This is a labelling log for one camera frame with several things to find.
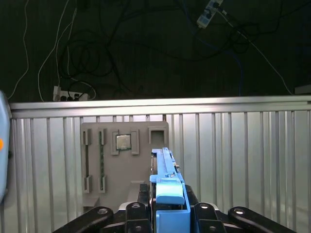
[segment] white cable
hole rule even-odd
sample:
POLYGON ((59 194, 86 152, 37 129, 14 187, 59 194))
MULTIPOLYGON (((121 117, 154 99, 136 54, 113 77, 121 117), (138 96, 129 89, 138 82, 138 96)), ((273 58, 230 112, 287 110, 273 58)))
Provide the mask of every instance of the white cable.
POLYGON ((69 37, 71 35, 71 30, 72 30, 72 25, 73 25, 73 22, 74 22, 74 19, 77 15, 77 8, 75 8, 74 12, 73 12, 73 16, 72 16, 72 20, 70 22, 70 24, 67 25, 67 27, 63 30, 61 36, 59 37, 58 41, 57 41, 57 44, 56 44, 56 54, 55 54, 55 57, 56 57, 56 71, 57 71, 57 77, 58 77, 58 87, 60 86, 60 77, 59 77, 59 72, 58 72, 58 59, 57 59, 57 55, 58 55, 58 44, 59 44, 59 41, 60 39, 63 37, 65 31, 68 29, 69 26, 70 27, 70 32, 69 32, 69 37))
MULTIPOLYGON (((70 22, 70 23, 67 25, 67 27, 63 30, 63 32, 61 33, 59 39, 57 40, 57 45, 56 45, 56 64, 57 64, 58 86, 60 86, 60 77, 59 77, 59 73, 58 73, 58 59, 57 59, 58 44, 59 44, 59 41, 61 40, 61 38, 63 37, 65 31, 69 28, 69 26, 70 26, 70 31, 69 31, 68 40, 70 39, 70 36, 71 36, 71 33, 72 33, 73 23, 74 23, 74 20, 75 20, 76 15, 77 15, 77 10, 78 10, 78 9, 75 8, 75 10, 74 10, 74 12, 73 12, 73 15, 72 15, 72 20, 71 20, 71 22, 70 22)), ((70 55, 69 55, 69 48, 68 48, 68 47, 67 47, 67 53, 68 53, 67 71, 68 71, 68 74, 69 74, 69 59, 70 59, 69 56, 70 56, 70 55)), ((93 89, 93 91, 94 91, 94 97, 91 98, 90 100, 95 99, 95 98, 96 98, 96 95, 97 95, 95 89, 94 89, 91 85, 89 85, 88 83, 85 83, 85 82, 83 82, 83 81, 80 81, 80 82, 83 83, 83 84, 85 84, 85 85, 87 85, 87 86, 89 86, 89 87, 91 87, 91 88, 93 89)))
MULTIPOLYGON (((74 13, 73 13, 73 17, 72 17, 72 21, 71 21, 71 27, 70 27, 70 31, 69 31, 69 35, 68 35, 68 40, 70 40, 70 37, 71 37, 71 33, 72 33, 72 27, 73 27, 73 23, 74 23, 74 20, 75 20, 75 17, 76 17, 76 14, 77 14, 77 8, 75 9, 74 13)), ((68 62, 67 62, 67 74, 69 74, 69 61, 70 61, 70 53, 69 53, 69 46, 67 46, 67 55, 68 55, 68 62)), ((81 83, 89 86, 90 88, 92 88, 92 90, 94 91, 94 97, 91 98, 90 100, 94 100, 96 98, 96 90, 88 83, 85 83, 83 81, 80 81, 81 83)))
MULTIPOLYGON (((217 11, 224 19, 225 21, 227 21, 227 23, 232 27, 234 28, 234 26, 229 22, 229 20, 226 18, 225 15, 227 15, 227 12, 226 11, 217 11)), ((282 77, 282 75, 274 68, 274 66, 269 62, 268 58, 258 49, 258 47, 253 43, 251 42, 244 34, 242 34, 241 32, 237 31, 241 36, 243 36, 249 43, 251 43, 251 45, 263 56, 263 58, 267 61, 267 63, 271 66, 271 68, 278 74, 278 76, 282 79, 283 83, 284 83, 284 86, 286 88, 286 90, 288 91, 288 93, 290 93, 291 95, 293 95, 293 93, 289 90, 289 88, 287 87, 285 81, 284 81, 284 78, 282 77)))
POLYGON ((65 10, 67 8, 67 5, 68 5, 68 2, 69 0, 67 0, 66 4, 65 4, 65 7, 64 7, 64 10, 63 10, 63 13, 59 19, 59 23, 58 23, 58 28, 57 28, 57 33, 56 33, 56 40, 55 40, 55 44, 54 44, 54 47, 53 49, 51 50, 51 52, 49 53, 49 55, 47 56, 47 58, 44 60, 44 62, 42 63, 40 69, 39 69, 39 72, 38 72, 38 91, 39 91, 39 94, 40 94, 40 98, 41 100, 44 102, 43 98, 42 98, 42 95, 41 95, 41 90, 40 90, 40 73, 41 73, 41 70, 44 66, 44 64, 46 63, 46 61, 48 60, 48 58, 50 57, 50 55, 53 53, 53 51, 55 50, 56 48, 56 45, 57 45, 57 40, 58 40, 58 33, 59 33, 59 29, 60 29, 60 25, 61 25, 61 22, 62 22, 62 19, 63 19, 63 16, 65 14, 65 10))
POLYGON ((25 23, 26 23, 26 25, 25 25, 25 31, 24 31, 24 36, 23 36, 23 43, 24 43, 24 48, 25 48, 25 53, 26 53, 27 68, 26 68, 26 71, 23 73, 23 75, 16 82, 14 90, 13 90, 12 94, 9 96, 8 100, 10 98, 12 98, 12 96, 15 94, 15 91, 16 91, 16 88, 17 88, 19 82, 25 77, 25 75, 27 74, 27 72, 29 70, 29 59, 28 59, 28 52, 27 52, 26 42, 25 42, 25 36, 26 36, 27 28, 28 28, 28 18, 27 18, 27 11, 26 11, 28 3, 29 3, 29 0, 26 1, 25 6, 24 6, 25 23))

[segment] orange light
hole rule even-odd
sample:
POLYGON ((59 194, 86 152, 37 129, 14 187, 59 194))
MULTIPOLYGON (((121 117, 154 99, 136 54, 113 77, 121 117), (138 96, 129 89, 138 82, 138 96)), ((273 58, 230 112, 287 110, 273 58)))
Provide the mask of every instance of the orange light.
POLYGON ((4 142, 3 142, 3 140, 0 138, 0 150, 2 150, 3 147, 4 147, 4 142))

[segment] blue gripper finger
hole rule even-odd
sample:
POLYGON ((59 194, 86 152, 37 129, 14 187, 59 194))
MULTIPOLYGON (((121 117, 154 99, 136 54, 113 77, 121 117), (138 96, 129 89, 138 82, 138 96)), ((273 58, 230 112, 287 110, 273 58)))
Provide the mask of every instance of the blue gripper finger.
POLYGON ((0 203, 6 189, 10 118, 5 95, 0 91, 0 203))

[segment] corrugated metal wall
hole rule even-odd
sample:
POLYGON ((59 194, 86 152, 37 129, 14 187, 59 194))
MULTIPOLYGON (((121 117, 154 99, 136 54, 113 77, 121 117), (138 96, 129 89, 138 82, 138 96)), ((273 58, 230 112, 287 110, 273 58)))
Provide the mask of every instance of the corrugated metal wall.
POLYGON ((310 111, 14 119, 1 233, 50 233, 82 213, 80 124, 162 121, 201 201, 311 232, 310 111))

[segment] electrical outlet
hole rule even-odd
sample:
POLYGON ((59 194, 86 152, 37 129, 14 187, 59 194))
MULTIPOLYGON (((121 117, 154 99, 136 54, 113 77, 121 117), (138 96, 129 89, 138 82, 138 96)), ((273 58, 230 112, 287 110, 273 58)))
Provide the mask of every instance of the electrical outlet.
POLYGON ((205 29, 215 14, 217 13, 217 8, 214 7, 214 4, 217 3, 218 6, 220 6, 223 3, 224 0, 211 0, 207 4, 207 6, 204 9, 203 14, 200 15, 196 23, 198 24, 199 28, 205 29))
POLYGON ((63 91, 61 87, 55 86, 53 92, 53 101, 88 101, 89 99, 88 94, 73 91, 69 91, 69 94, 68 91, 63 91))

